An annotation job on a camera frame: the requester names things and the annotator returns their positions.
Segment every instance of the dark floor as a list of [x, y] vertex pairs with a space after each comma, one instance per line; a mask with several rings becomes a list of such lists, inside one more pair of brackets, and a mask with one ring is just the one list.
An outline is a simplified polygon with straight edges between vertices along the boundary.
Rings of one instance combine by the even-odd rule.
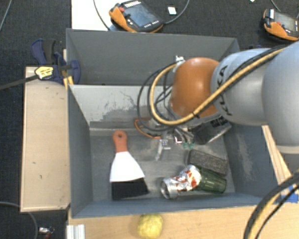
[[[166, 5], [182, 10], [186, 0], [144, 0], [163, 19]], [[283, 11], [296, 15], [298, 0], [275, 0]], [[0, 0], [0, 22], [9, 0]], [[241, 49], [251, 45], [273, 47], [259, 27], [270, 0], [191, 0], [177, 21], [161, 33], [236, 37]], [[26, 65], [34, 64], [30, 45], [38, 38], [57, 40], [65, 48], [65, 29], [71, 26], [71, 0], [13, 0], [0, 34], [0, 85], [23, 77]], [[0, 201], [19, 203], [22, 148], [22, 86], [0, 92]], [[35, 213], [39, 226], [54, 226], [54, 238], [65, 238], [64, 211]], [[32, 238], [31, 219], [13, 208], [0, 207], [0, 238]]]

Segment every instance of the gray box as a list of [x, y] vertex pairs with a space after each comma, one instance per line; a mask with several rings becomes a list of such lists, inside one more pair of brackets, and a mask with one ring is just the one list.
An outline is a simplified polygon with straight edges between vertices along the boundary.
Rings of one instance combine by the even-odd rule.
[[[78, 59], [82, 69], [80, 84], [68, 89], [73, 218], [255, 205], [277, 185], [262, 129], [234, 125], [224, 137], [195, 146], [229, 160], [225, 193], [191, 192], [167, 200], [159, 183], [186, 166], [189, 149], [172, 144], [161, 161], [155, 161], [158, 141], [139, 134], [133, 125], [140, 85], [151, 72], [172, 63], [175, 55], [221, 60], [237, 51], [234, 38], [67, 30], [67, 60]], [[116, 129], [128, 134], [128, 148], [146, 175], [148, 195], [111, 199], [109, 175]]]

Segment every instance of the yellow sponge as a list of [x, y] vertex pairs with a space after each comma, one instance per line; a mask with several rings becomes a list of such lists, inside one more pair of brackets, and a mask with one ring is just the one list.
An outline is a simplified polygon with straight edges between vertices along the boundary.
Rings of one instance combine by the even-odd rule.
[[163, 218], [159, 214], [141, 215], [138, 225], [138, 234], [143, 239], [156, 239], [163, 228]]

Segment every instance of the yellow cable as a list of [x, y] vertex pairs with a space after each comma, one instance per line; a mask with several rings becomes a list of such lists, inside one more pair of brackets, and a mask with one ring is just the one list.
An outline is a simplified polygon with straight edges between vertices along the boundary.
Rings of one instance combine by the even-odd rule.
[[150, 88], [150, 93], [149, 93], [149, 105], [150, 105], [150, 110], [151, 113], [153, 114], [154, 119], [156, 119], [159, 123], [164, 124], [164, 125], [178, 125], [181, 123], [185, 123], [189, 120], [191, 120], [192, 118], [194, 118], [194, 115], [197, 115], [200, 113], [201, 110], [203, 110], [207, 105], [209, 105], [212, 101], [214, 101], [214, 99], [220, 94], [222, 93], [229, 85], [231, 85], [233, 82], [235, 82], [239, 77], [241, 77], [242, 75], [248, 73], [251, 69], [253, 69], [255, 66], [261, 64], [262, 62], [266, 61], [267, 59], [276, 56], [278, 53], [280, 53], [281, 51], [283, 51], [285, 48], [276, 50], [258, 60], [256, 60], [255, 62], [251, 63], [250, 65], [246, 66], [245, 68], [243, 68], [241, 71], [239, 71], [238, 73], [236, 73], [235, 75], [233, 75], [231, 78], [227, 79], [227, 81], [219, 87], [219, 89], [217, 89], [213, 94], [211, 94], [199, 107], [197, 107], [194, 112], [192, 112], [191, 114], [188, 114], [187, 116], [177, 119], [177, 120], [165, 120], [162, 119], [156, 112], [155, 110], [155, 106], [154, 106], [154, 89], [157, 85], [157, 82], [159, 81], [159, 79], [166, 74], [168, 71], [170, 71], [172, 68], [175, 67], [175, 64], [172, 64], [168, 67], [166, 67], [164, 70], [162, 70], [154, 79], [153, 84]]
[[274, 195], [272, 198], [270, 198], [269, 201], [265, 204], [265, 206], [259, 211], [258, 216], [255, 218], [255, 222], [253, 223], [250, 229], [248, 239], [256, 238], [259, 227], [261, 225], [261, 221], [263, 220], [268, 208], [274, 203], [274, 201], [277, 199], [279, 194], [280, 192]]

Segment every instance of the wooden board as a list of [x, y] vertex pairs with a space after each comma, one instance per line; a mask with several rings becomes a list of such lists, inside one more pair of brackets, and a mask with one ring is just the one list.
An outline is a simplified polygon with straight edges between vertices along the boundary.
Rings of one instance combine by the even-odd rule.
[[[36, 67], [26, 68], [26, 77]], [[25, 84], [20, 206], [22, 212], [65, 209], [70, 203], [64, 86]]]

